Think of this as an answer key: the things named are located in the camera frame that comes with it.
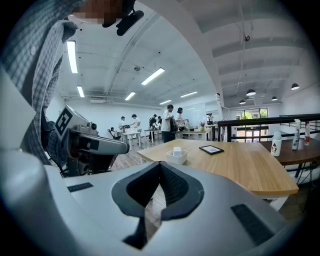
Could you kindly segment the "window with green view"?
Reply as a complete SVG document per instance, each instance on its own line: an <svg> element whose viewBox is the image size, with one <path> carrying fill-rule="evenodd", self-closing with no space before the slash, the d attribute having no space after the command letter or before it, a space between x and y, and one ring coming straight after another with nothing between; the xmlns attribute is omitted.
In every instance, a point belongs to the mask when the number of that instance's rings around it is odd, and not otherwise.
<svg viewBox="0 0 320 256"><path fill-rule="evenodd" d="M267 108L254 108L236 111L236 120L253 120L268 118ZM268 124L240 125L236 127L236 141L240 143L257 143L268 140L265 136L269 135Z"/></svg>

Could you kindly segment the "wooden table white legs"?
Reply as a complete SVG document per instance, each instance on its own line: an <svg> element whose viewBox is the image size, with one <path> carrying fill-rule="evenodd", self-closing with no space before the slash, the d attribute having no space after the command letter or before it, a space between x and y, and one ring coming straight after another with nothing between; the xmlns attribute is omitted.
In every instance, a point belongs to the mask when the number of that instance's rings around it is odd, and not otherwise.
<svg viewBox="0 0 320 256"><path fill-rule="evenodd" d="M212 141L214 139L213 136L213 128L212 127L203 127L203 128L198 128L194 130L184 130L184 131L177 131L176 134L186 134L189 136L195 135L196 140L198 139L199 135L201 135L201 140L203 141Z"/></svg>

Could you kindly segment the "white cartoon print bottle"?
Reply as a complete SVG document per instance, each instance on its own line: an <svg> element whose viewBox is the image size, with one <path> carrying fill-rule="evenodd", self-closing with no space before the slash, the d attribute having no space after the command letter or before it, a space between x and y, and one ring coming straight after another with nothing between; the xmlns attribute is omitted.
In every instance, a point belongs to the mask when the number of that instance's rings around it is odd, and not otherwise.
<svg viewBox="0 0 320 256"><path fill-rule="evenodd" d="M270 153L274 157L278 157L281 152L281 146L282 146L282 134L280 131L275 131L272 137Z"/></svg>

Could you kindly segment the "clear bottle red cap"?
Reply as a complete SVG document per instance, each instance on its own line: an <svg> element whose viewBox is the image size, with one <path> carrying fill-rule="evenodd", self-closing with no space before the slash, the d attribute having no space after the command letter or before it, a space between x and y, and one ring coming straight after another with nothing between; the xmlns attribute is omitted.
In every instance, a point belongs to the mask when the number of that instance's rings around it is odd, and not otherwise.
<svg viewBox="0 0 320 256"><path fill-rule="evenodd" d="M305 122L305 131L304 131L304 145L305 146L308 146L310 144L310 134L311 134L310 122L306 121Z"/></svg>

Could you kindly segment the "white wall board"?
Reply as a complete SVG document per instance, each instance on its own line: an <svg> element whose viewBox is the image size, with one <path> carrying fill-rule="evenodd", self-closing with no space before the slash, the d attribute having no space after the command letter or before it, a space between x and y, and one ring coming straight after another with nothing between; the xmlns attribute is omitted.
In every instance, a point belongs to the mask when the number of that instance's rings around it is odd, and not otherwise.
<svg viewBox="0 0 320 256"><path fill-rule="evenodd" d="M205 103L197 103L183 107L182 117L188 120L191 126L200 126L201 123L207 120Z"/></svg>

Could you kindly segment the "black office chair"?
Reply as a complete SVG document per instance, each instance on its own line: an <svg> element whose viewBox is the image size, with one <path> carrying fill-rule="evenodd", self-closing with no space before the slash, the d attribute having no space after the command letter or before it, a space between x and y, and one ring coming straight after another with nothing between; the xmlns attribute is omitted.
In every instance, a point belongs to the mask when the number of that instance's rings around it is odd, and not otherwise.
<svg viewBox="0 0 320 256"><path fill-rule="evenodd" d="M121 136L119 135L118 131L114 129L114 127L111 127L111 129L108 129L108 132L112 136L114 140L119 141L121 139Z"/></svg>

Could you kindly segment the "dark brown table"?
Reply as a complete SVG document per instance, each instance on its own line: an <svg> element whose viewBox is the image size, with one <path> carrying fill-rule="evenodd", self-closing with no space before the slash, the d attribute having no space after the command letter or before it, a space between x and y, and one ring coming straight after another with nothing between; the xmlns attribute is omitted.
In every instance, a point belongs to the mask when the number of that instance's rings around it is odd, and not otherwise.
<svg viewBox="0 0 320 256"><path fill-rule="evenodd" d="M275 157L282 166L300 165L320 160L320 140L310 139L303 150L292 150L292 139L282 140L280 155Z"/></svg>

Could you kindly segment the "white plastic container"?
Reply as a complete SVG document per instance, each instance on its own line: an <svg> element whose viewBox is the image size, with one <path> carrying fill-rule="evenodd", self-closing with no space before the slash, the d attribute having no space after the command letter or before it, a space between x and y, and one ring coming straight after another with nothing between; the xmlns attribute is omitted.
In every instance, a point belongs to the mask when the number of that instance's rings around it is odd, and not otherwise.
<svg viewBox="0 0 320 256"><path fill-rule="evenodd" d="M174 156L173 150L166 152L165 155L166 155L167 162L177 164L177 165L183 165L188 158L188 152L186 150L181 151L181 156Z"/></svg>

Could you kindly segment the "white spray bottle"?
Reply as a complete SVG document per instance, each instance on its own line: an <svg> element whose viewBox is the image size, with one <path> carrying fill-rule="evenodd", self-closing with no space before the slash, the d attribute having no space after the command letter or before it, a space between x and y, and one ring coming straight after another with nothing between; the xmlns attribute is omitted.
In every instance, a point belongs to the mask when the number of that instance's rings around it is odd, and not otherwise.
<svg viewBox="0 0 320 256"><path fill-rule="evenodd" d="M291 148L293 151L296 151L299 147L301 121L299 119L295 119L294 122L295 122L295 131L294 131Z"/></svg>

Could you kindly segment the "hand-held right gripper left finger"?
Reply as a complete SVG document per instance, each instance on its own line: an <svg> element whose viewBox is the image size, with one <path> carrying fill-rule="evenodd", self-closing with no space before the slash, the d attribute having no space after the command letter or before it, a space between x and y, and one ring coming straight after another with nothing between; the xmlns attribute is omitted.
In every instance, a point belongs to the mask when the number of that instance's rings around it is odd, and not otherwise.
<svg viewBox="0 0 320 256"><path fill-rule="evenodd" d="M65 179L73 188L84 256L160 256L160 243L147 240L145 208L160 180L160 163Z"/></svg>

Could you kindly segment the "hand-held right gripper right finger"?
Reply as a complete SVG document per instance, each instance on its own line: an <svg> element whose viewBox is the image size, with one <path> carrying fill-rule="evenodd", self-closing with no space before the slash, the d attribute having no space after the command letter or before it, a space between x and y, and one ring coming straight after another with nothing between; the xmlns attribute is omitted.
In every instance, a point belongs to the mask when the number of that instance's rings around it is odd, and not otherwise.
<svg viewBox="0 0 320 256"><path fill-rule="evenodd" d="M183 165L160 167L169 201L148 255L272 256L286 242L281 214L239 184Z"/></svg>

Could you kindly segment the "black picture frame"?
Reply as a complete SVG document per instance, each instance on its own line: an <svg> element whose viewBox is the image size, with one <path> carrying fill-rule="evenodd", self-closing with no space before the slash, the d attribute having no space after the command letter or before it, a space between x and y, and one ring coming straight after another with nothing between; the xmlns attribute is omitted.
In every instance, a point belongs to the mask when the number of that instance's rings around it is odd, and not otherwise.
<svg viewBox="0 0 320 256"><path fill-rule="evenodd" d="M223 153L224 150L212 145L207 145L207 146L201 146L199 147L200 150L206 152L209 155L215 155L215 154L219 154L219 153Z"/></svg>

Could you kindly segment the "grey plaid shirt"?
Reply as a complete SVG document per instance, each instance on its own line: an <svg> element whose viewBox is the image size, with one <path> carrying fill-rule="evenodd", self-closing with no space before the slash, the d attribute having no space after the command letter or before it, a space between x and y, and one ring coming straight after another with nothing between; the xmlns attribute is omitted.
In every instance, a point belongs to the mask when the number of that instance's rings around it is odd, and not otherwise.
<svg viewBox="0 0 320 256"><path fill-rule="evenodd" d="M24 145L27 152L45 165L50 161L42 147L41 118L54 96L61 70L63 55L57 52L78 28L67 16L86 1L35 0L17 21L0 51L0 62L6 73L35 111Z"/></svg>

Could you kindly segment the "black metal railing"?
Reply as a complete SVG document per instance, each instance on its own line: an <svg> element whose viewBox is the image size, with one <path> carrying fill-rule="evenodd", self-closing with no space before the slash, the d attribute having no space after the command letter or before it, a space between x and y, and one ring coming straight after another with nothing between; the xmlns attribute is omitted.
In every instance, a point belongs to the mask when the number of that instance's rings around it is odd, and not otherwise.
<svg viewBox="0 0 320 256"><path fill-rule="evenodd" d="M284 115L280 117L269 117L269 118L257 118L257 119L243 119L243 120L227 120L219 121L217 123L218 142L225 140L226 142L231 142L232 140L246 140L247 136L236 136L232 135L232 127L244 126L243 131L247 132L250 127L253 131L261 131L267 128L267 125L275 124L288 124L289 126L297 121L300 121L300 128L302 128L302 122L305 124L307 122L315 122L315 127L319 128L310 132L310 134L320 133L320 124L317 124L317 121L320 121L320 113L313 114L300 114L300 115Z"/></svg>

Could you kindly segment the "group of ceiling strip lights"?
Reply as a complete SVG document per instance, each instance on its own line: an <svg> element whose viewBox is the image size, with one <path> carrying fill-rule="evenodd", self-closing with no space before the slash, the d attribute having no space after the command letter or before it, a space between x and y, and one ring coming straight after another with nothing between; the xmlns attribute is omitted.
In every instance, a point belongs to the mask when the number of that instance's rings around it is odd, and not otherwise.
<svg viewBox="0 0 320 256"><path fill-rule="evenodd" d="M77 68L77 61L76 61L76 42L75 41L68 41L67 42L67 54L68 54L68 59L69 59L71 72L73 74L77 74L78 73L78 68ZM141 85L146 86L148 83L153 81L155 78L157 78L158 76L160 76L164 72L165 72L165 70L162 67L160 67L154 73L152 73L149 77L147 77L141 83ZM86 96L84 94L82 86L77 85L76 88L77 88L77 91L79 93L79 96L81 98L85 98ZM190 92L190 93L184 94L184 95L182 95L180 97L181 98L185 98L185 97L188 97L190 95L197 94L197 93L198 93L197 91L194 91L194 92ZM135 94L136 94L136 92L133 92L133 91L130 92L130 94L124 100L125 101L129 101ZM161 102L160 105L163 105L163 104L168 103L170 101L171 100L167 100L167 101Z"/></svg>

